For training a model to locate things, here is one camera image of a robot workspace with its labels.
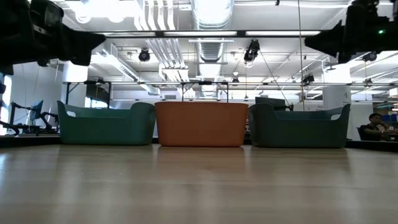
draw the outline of person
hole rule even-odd
[[[390,127],[381,121],[381,114],[371,114],[369,121],[369,124],[362,125],[359,129],[363,141],[390,141],[389,134],[397,133],[395,130],[390,130]]]

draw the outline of wooden surface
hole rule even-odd
[[[0,223],[398,223],[398,154],[158,146],[0,150]]]

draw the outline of ventilation duct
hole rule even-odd
[[[191,0],[193,25],[196,30],[226,30],[231,23],[234,0]],[[197,43],[199,62],[219,62],[223,56],[225,43]],[[221,65],[201,64],[200,75],[216,78]]]

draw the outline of ceiling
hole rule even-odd
[[[306,0],[300,2],[300,18],[299,9],[296,1],[281,1],[280,6],[275,6],[275,1],[248,1],[235,0],[233,7],[233,16],[231,20],[231,30],[323,30],[331,29],[339,20],[344,20],[346,10],[338,7],[347,5],[350,1],[328,0],[315,1]],[[378,13],[380,16],[391,17],[392,5],[389,1],[381,1]],[[71,9],[69,1],[58,3],[65,10],[66,19],[64,23],[74,29],[90,30],[90,31],[116,31],[116,30],[136,30],[134,26],[134,15],[130,15],[120,23],[113,23],[108,18],[92,18],[86,24],[80,24],[75,19],[75,12]],[[190,1],[174,0],[174,24],[176,29],[192,30],[193,19],[190,8]],[[189,43],[188,38],[179,39],[180,49],[185,64],[188,66],[188,76],[191,81],[197,81],[198,76],[198,57],[195,44]],[[254,66],[246,68],[244,60],[241,59],[246,47],[250,44],[251,39],[240,38],[231,39],[233,42],[227,43],[224,49],[224,55],[221,66],[219,80],[231,81],[234,77],[233,72],[238,72],[239,81],[245,82],[269,82],[274,80],[278,82],[291,82],[292,80],[301,80],[302,68],[304,74],[314,74],[315,81],[322,81],[321,62],[314,61],[325,59],[326,55],[317,52],[311,48],[304,46],[303,39],[299,38],[263,38],[259,39],[261,52],[255,59]],[[140,62],[138,55],[141,48],[148,48],[144,39],[109,39],[118,49],[118,58],[128,64],[135,70],[140,78],[145,81],[162,81],[159,77],[159,61],[152,54],[148,62]],[[368,62],[366,69],[363,62],[353,64],[351,67],[351,79],[354,82],[362,82],[366,77],[395,69],[398,70],[398,58],[396,52],[382,52],[375,62]],[[114,66],[103,60],[93,59],[89,69],[89,76],[102,77],[110,81],[125,81],[123,73]],[[377,82],[395,82],[398,80],[398,73],[392,73],[381,78]],[[248,86],[248,89],[275,88],[269,86]],[[297,89],[297,87],[286,87],[287,89]],[[125,86],[126,90],[142,90],[139,86]],[[388,90],[386,87],[378,89],[380,92]]]

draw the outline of man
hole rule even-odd
[[[371,114],[369,120],[370,123],[362,125],[359,130],[363,141],[390,141],[388,134],[397,133],[397,131],[390,130],[390,127],[381,121],[381,115],[378,113]]]

